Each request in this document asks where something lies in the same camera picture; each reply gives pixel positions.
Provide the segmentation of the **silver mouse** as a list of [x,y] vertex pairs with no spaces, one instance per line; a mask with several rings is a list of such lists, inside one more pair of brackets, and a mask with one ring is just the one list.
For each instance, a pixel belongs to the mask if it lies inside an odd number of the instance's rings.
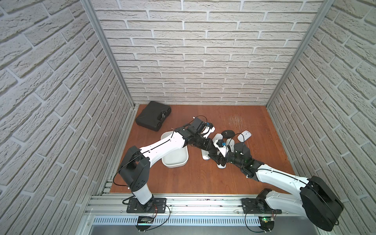
[[202,158],[204,159],[204,160],[209,160],[210,159],[210,157],[209,157],[209,152],[207,152],[207,151],[205,151],[205,150],[201,150],[201,153],[202,153]]

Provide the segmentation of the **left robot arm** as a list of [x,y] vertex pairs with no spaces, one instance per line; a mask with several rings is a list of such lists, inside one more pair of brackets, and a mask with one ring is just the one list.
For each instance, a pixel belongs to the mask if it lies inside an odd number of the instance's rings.
[[224,167],[227,163],[227,149],[223,144],[217,145],[209,138],[212,129],[203,134],[201,131],[194,131],[189,128],[178,128],[174,132],[154,144],[137,148],[133,146],[128,149],[116,174],[120,175],[131,193],[141,205],[149,203],[153,195],[148,188],[150,168],[166,155],[191,145],[207,151],[209,158],[217,165]]

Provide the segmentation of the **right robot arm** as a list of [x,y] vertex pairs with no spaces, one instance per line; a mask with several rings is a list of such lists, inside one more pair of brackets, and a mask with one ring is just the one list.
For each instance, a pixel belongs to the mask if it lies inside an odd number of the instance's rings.
[[226,144],[218,144],[217,147],[224,155],[220,162],[222,165],[232,163],[246,177],[284,191],[277,193],[265,189],[259,194],[269,208],[304,216],[316,227],[327,232],[339,225],[344,205],[322,178],[306,178],[277,170],[252,158],[249,148],[245,146],[234,150]]

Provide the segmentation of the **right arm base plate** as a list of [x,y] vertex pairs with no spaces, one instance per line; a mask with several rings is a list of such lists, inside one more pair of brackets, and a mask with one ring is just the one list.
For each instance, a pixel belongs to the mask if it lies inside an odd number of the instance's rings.
[[244,213],[258,214],[282,214],[281,210],[271,209],[264,200],[256,198],[242,198],[242,209]]

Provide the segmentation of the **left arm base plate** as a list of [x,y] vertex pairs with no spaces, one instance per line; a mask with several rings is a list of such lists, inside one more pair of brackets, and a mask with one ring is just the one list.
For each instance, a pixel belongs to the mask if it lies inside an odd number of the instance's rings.
[[152,198],[145,205],[142,205],[137,198],[130,198],[127,204],[127,213],[165,213],[166,198]]

